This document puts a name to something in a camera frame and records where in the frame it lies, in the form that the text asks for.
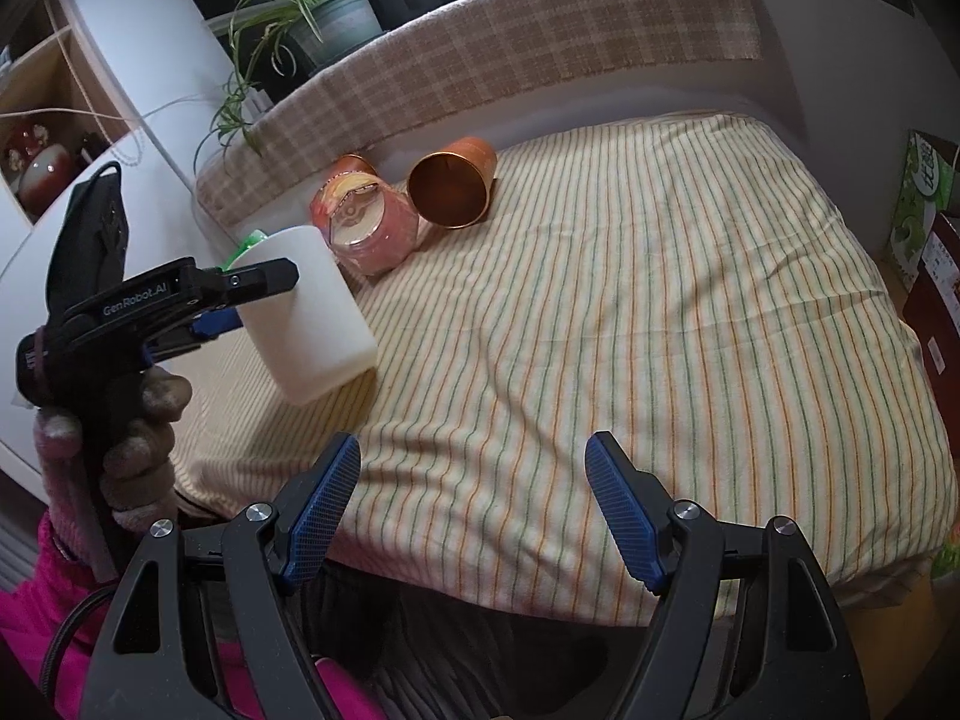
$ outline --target white cable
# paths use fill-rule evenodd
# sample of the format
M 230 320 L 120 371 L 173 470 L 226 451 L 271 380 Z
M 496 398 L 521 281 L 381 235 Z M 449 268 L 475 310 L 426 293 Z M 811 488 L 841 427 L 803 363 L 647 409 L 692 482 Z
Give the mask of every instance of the white cable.
M 61 53 L 64 55 L 64 61 L 66 62 L 66 66 L 69 69 L 71 76 L 73 76 L 73 80 L 75 84 L 77 84 L 77 88 L 80 89 L 80 93 L 83 95 L 83 101 L 86 103 L 86 106 L 88 107 L 88 109 L 80 110 L 78 108 L 60 108 L 60 107 L 32 108 L 29 111 L 0 113 L 0 119 L 13 119 L 13 118 L 19 119 L 25 116 L 32 116 L 38 113 L 70 113 L 78 116 L 93 117 L 93 119 L 96 119 L 97 127 L 100 129 L 100 133 L 104 136 L 106 141 L 110 144 L 110 150 L 112 151 L 113 155 L 117 157 L 118 161 L 122 162 L 128 167 L 135 167 L 136 165 L 139 165 L 140 162 L 143 160 L 143 145 L 139 138 L 140 133 L 138 133 L 136 129 L 131 129 L 130 134 L 133 135 L 133 143 L 136 143 L 137 156 L 136 156 L 136 162 L 130 162 L 129 161 L 130 158 L 128 158 L 126 154 L 124 154 L 122 151 L 120 151 L 120 149 L 117 148 L 116 143 L 114 143 L 113 141 L 113 138 L 110 138 L 109 134 L 107 134 L 107 129 L 104 128 L 101 119 L 108 119 L 109 121 L 112 121 L 112 122 L 126 122 L 127 124 L 134 124 L 137 127 L 145 127 L 147 124 L 146 119 L 148 117 L 151 117 L 154 114 L 160 113 L 160 111 L 170 108 L 172 105 L 179 105 L 180 103 L 219 103 L 221 101 L 221 100 L 213 100 L 213 98 L 204 98 L 204 97 L 201 97 L 200 95 L 185 95 L 184 97 L 176 98 L 175 100 L 170 100 L 169 103 L 163 103 L 159 107 L 154 108 L 151 111 L 147 111 L 147 113 L 142 115 L 134 115 L 131 117 L 127 117 L 127 116 L 114 116 L 112 114 L 106 114 L 106 113 L 98 113 L 93 109 L 94 107 L 93 102 L 90 100 L 88 93 L 86 93 L 86 89 L 85 87 L 83 87 L 83 84 L 80 82 L 80 78 L 78 77 L 77 71 L 74 69 L 73 62 L 70 60 L 69 52 L 66 49 L 66 45 L 64 45 L 64 38 L 61 35 L 61 30 L 59 30 L 59 28 L 56 26 L 56 20 L 54 19 L 53 9 L 50 6 L 50 0 L 43 0 L 43 5 L 47 11 L 47 18 L 50 20 L 50 26 L 51 28 L 53 28 L 54 34 L 56 34 L 56 42 L 58 43 L 59 48 L 61 49 Z
M 88 108 L 89 113 L 94 113 L 93 102 L 90 100 L 90 95 L 86 93 L 86 87 L 80 82 L 80 76 L 78 76 L 76 69 L 73 66 L 73 62 L 70 59 L 70 53 L 66 50 L 66 45 L 64 45 L 64 35 L 59 31 L 59 27 L 56 24 L 56 19 L 54 18 L 54 11 L 50 6 L 50 0 L 43 0 L 43 7 L 47 11 L 47 20 L 50 22 L 51 29 L 54 30 L 56 35 L 56 45 L 59 46 L 61 54 L 64 55 L 64 61 L 66 62 L 67 69 L 69 69 L 71 76 L 73 76 L 73 81 L 77 84 L 77 88 L 80 90 L 80 94 L 83 95 L 83 101 L 86 103 L 86 108 Z M 123 151 L 120 151 L 117 148 L 116 143 L 114 143 L 113 138 L 107 133 L 107 129 L 104 127 L 103 120 L 99 117 L 94 117 L 97 122 L 97 128 L 100 131 L 100 134 L 104 136 L 104 141 L 110 144 L 110 151 L 117 160 L 127 167 L 135 167 L 143 161 L 143 146 L 141 145 L 140 138 L 137 138 L 136 132 L 131 132 L 133 134 L 133 143 L 136 143 L 136 158 L 131 162 L 131 158 L 126 156 Z

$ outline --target red box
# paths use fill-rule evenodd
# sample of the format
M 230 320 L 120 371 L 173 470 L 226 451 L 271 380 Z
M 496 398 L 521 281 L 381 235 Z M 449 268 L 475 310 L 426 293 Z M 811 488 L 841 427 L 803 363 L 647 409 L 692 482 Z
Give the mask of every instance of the red box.
M 933 221 L 904 321 L 920 339 L 950 453 L 960 459 L 960 218 L 937 214 Z

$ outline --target candle jar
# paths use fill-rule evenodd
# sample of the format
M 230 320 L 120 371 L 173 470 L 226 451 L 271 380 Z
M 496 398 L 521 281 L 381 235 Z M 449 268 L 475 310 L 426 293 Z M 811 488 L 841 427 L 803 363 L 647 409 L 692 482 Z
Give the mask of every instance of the candle jar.
M 416 246 L 419 215 L 409 197 L 370 173 L 334 175 L 310 214 L 337 259 L 364 276 L 396 268 Z

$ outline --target gray glove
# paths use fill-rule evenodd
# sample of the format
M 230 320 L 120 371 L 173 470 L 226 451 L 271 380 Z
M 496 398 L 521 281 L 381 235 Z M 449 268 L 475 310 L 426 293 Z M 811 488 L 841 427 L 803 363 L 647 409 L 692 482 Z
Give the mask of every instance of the gray glove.
M 127 437 L 104 456 L 100 480 L 113 518 L 141 536 L 157 519 L 176 517 L 170 423 L 181 418 L 193 394 L 189 381 L 159 367 L 148 370 L 144 381 L 143 416 L 128 424 Z M 101 547 L 88 543 L 83 517 L 78 517 L 89 508 L 80 423 L 65 410 L 42 409 L 34 424 L 34 442 L 56 537 L 73 557 L 94 566 Z

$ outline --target pink jacket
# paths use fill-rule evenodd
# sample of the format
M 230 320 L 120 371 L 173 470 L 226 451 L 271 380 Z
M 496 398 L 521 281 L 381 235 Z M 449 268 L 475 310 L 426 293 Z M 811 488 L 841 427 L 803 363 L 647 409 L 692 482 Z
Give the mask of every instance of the pink jacket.
M 54 546 L 52 533 L 50 519 L 45 515 L 40 522 L 40 559 L 34 577 L 12 594 L 0 593 L 0 635 L 34 682 L 56 628 L 97 587 L 88 567 L 69 562 L 61 555 Z M 59 671 L 56 711 L 65 720 L 75 720 L 80 713 L 83 680 L 105 613 L 101 608 L 80 628 Z M 220 658 L 234 709 L 247 717 L 262 717 L 240 647 L 221 645 Z M 320 661 L 317 671 L 344 720 L 383 720 L 380 708 L 340 666 L 333 661 Z

